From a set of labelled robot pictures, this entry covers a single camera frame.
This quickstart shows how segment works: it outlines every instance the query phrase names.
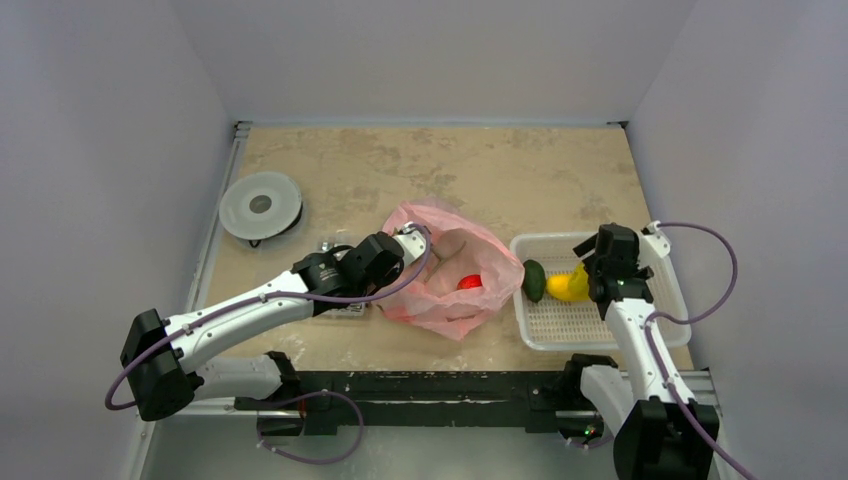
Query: plastic bag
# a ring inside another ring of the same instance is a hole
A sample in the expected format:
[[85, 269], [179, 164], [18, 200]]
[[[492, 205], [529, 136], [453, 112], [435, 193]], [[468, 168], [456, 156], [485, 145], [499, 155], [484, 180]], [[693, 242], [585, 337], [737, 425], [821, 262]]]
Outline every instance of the plastic bag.
[[[425, 283], [424, 278], [438, 263], [431, 254], [424, 272], [414, 282], [376, 302], [386, 318], [461, 340], [500, 310], [521, 286], [524, 267], [518, 258], [492, 232], [462, 217], [451, 205], [433, 198], [401, 203], [383, 231], [391, 234], [407, 222], [428, 227], [433, 248], [442, 257], [458, 253]], [[413, 270], [404, 268], [398, 282]], [[475, 274], [480, 275], [482, 287], [457, 290], [460, 280]]]

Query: white lid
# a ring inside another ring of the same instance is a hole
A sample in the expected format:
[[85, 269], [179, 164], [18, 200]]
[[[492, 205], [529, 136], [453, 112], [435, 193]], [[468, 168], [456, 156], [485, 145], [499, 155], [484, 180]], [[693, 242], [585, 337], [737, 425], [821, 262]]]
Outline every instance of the white lid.
[[288, 175], [260, 172], [238, 180], [224, 193], [218, 207], [221, 224], [233, 236], [263, 240], [297, 220], [303, 198]]

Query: green vegetable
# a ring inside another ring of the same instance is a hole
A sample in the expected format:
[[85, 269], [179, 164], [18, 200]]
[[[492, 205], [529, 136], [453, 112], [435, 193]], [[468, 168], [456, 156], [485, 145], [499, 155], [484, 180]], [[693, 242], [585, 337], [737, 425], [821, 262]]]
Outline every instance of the green vegetable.
[[545, 269], [536, 260], [524, 262], [524, 282], [521, 289], [533, 303], [539, 303], [545, 296]]

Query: table top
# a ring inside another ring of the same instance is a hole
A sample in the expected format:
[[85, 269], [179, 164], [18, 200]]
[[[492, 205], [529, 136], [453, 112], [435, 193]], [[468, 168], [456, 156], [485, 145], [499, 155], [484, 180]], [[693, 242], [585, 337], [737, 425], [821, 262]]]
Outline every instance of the table top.
[[[404, 200], [437, 196], [505, 245], [520, 233], [593, 231], [613, 221], [641, 228], [650, 218], [619, 128], [254, 127], [238, 168], [238, 178], [289, 175], [302, 191], [304, 216], [292, 234], [257, 249], [223, 234], [207, 305], [290, 269], [330, 236], [358, 243]], [[299, 370], [559, 370], [575, 353], [525, 345], [512, 299], [461, 342], [368, 308], [358, 318], [284, 325], [226, 354], [271, 350], [286, 352]], [[692, 368], [686, 347], [671, 353], [679, 369]]]

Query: white plastic basket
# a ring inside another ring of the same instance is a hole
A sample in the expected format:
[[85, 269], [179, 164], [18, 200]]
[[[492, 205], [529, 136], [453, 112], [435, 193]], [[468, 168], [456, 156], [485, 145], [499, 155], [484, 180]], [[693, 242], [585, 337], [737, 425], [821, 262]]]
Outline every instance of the white plastic basket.
[[[545, 276], [571, 273], [580, 259], [572, 248], [594, 233], [538, 233], [518, 235], [509, 249], [519, 260], [533, 259], [545, 268]], [[652, 265], [654, 277], [648, 286], [657, 310], [677, 318], [688, 318], [686, 304], [680, 293], [671, 260]], [[601, 321], [598, 308], [592, 302], [561, 302], [547, 293], [539, 303], [531, 302], [522, 290], [512, 296], [521, 338], [530, 348], [546, 351], [618, 350], [612, 333]], [[688, 325], [675, 325], [660, 319], [660, 332], [668, 347], [680, 347], [692, 335]]]

